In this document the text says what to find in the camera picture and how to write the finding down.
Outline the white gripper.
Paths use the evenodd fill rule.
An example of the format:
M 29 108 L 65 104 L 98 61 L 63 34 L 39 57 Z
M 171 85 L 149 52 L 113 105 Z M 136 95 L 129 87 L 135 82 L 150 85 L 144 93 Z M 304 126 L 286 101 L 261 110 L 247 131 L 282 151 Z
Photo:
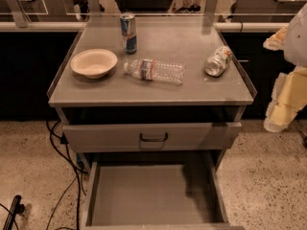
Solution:
M 281 28 L 267 38 L 263 47 L 272 51 L 284 49 L 284 58 L 297 65 L 291 73 L 279 74 L 266 111 L 264 129 L 281 132 L 307 105 L 307 4 L 291 20 L 288 28 Z

